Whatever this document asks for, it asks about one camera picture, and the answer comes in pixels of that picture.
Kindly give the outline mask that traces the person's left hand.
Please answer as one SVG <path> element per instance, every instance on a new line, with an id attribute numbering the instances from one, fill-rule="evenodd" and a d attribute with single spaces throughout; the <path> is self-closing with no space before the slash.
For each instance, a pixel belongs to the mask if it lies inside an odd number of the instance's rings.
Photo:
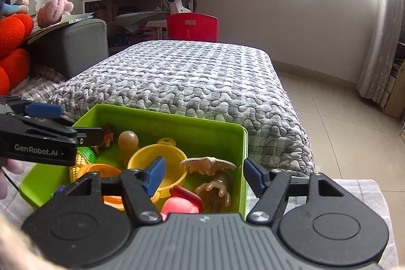
<path id="1" fill-rule="evenodd" d="M 21 175 L 24 173 L 24 166 L 22 162 L 13 159 L 1 158 L 0 199 L 5 199 L 8 193 L 8 188 L 6 184 L 6 175 L 3 171 L 4 167 L 9 172 L 16 175 Z"/>

